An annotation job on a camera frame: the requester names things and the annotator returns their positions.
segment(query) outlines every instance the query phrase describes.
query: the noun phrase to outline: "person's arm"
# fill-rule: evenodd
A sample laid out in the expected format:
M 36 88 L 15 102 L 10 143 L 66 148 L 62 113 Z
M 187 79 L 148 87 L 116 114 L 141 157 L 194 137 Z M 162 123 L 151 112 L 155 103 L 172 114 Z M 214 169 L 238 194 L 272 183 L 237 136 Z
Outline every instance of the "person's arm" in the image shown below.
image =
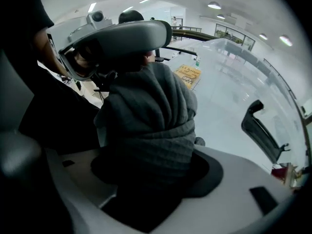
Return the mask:
M 38 60 L 52 72 L 63 76 L 69 76 L 64 66 L 56 58 L 50 45 L 46 28 L 40 30 L 34 35 L 33 47 L 36 48 Z

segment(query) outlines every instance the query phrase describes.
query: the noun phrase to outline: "ceiling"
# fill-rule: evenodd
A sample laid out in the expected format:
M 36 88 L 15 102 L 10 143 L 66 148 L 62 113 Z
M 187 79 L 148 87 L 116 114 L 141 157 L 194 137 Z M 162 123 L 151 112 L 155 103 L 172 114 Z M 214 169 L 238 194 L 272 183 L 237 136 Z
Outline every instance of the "ceiling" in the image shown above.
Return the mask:
M 42 0 L 47 13 L 53 20 L 59 20 L 65 14 L 76 9 L 79 9 L 79 12 L 76 13 L 82 13 L 88 9 L 89 4 L 95 1 L 103 1 L 96 6 L 105 6 L 105 16 L 107 17 L 119 14 L 129 6 L 133 6 L 133 4 L 136 5 L 134 9 L 137 10 L 140 10 L 141 5 L 147 6 L 147 3 L 149 3 L 149 6 L 153 4 L 157 6 L 157 1 L 176 4 L 213 19 L 218 19 L 216 16 L 219 13 L 224 15 L 235 13 L 252 22 L 252 25 L 246 26 L 246 31 L 255 36 L 260 33 L 266 34 L 269 39 L 264 40 L 264 42 L 273 49 L 286 52 L 305 65 L 311 63 L 310 50 L 305 41 L 304 32 L 289 8 L 281 0 L 151 0 L 143 4 L 138 3 L 141 0 Z M 207 5 L 211 1 L 217 1 L 221 4 L 222 9 L 214 10 L 209 8 Z M 230 17 L 227 17 L 225 21 L 235 24 L 235 20 Z M 280 41 L 279 36 L 283 34 L 290 37 L 293 42 L 292 47 L 288 47 Z

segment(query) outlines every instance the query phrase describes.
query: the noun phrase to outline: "white plastic surface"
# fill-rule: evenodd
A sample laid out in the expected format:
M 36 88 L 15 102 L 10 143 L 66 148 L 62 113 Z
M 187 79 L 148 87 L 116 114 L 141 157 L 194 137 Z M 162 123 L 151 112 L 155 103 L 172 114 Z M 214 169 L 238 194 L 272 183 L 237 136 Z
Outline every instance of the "white plastic surface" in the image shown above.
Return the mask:
M 274 69 L 267 66 L 270 72 L 264 74 L 256 68 L 262 60 L 226 39 L 197 42 L 189 47 L 201 58 L 201 75 L 192 90 L 198 100 L 195 132 L 205 139 L 206 146 L 248 158 L 270 172 L 272 163 L 241 129 L 247 108 L 259 99 L 265 108 L 254 116 L 279 146 L 289 143 L 291 149 L 282 153 L 278 163 L 303 167 L 306 145 L 300 116 Z M 172 71 L 183 64 L 195 67 L 194 59 L 186 53 L 166 64 Z

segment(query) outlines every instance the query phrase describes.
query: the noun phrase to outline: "ceiling light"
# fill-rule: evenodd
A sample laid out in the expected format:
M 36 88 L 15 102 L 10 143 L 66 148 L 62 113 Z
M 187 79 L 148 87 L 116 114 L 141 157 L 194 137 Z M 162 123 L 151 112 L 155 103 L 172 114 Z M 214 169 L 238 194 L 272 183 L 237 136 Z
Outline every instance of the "ceiling light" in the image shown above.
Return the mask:
M 123 12 L 126 12 L 127 10 L 130 10 L 132 8 L 133 8 L 133 6 L 129 7 L 128 9 L 125 9 Z
M 144 2 L 146 2 L 146 1 L 149 1 L 149 0 L 143 0 L 143 1 L 141 1 L 140 3 L 144 3 Z
M 287 46 L 292 46 L 293 43 L 290 41 L 289 37 L 286 35 L 282 35 L 279 37 L 283 43 L 285 43 Z
M 263 33 L 261 33 L 259 36 L 260 36 L 261 38 L 263 38 L 264 40 L 267 40 L 267 39 L 268 39 L 268 37 L 267 37 L 266 35 L 264 35 Z
M 217 15 L 216 17 L 217 17 L 217 18 L 221 18 L 221 19 L 225 19 L 224 15 L 222 15 L 222 14 L 219 14 L 219 15 Z
M 96 2 L 94 2 L 94 3 L 92 3 L 92 4 L 90 5 L 90 8 L 89 8 L 89 10 L 88 10 L 88 13 L 90 13 L 90 12 L 93 11 L 95 5 L 96 5 Z
M 213 9 L 217 9 L 217 10 L 221 9 L 220 4 L 218 4 L 217 2 L 211 2 L 211 3 L 209 3 L 209 4 L 208 4 L 208 7 L 213 8 Z

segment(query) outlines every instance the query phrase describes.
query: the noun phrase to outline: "yellow book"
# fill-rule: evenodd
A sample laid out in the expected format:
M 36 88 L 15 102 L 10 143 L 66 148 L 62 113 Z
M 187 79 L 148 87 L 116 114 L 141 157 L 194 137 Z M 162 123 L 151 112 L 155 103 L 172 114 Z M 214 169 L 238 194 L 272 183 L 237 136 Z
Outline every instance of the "yellow book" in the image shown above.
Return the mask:
M 201 71 L 190 66 L 182 65 L 175 70 L 174 73 L 177 74 L 177 76 L 179 76 L 185 85 L 190 89 L 193 83 L 200 76 Z

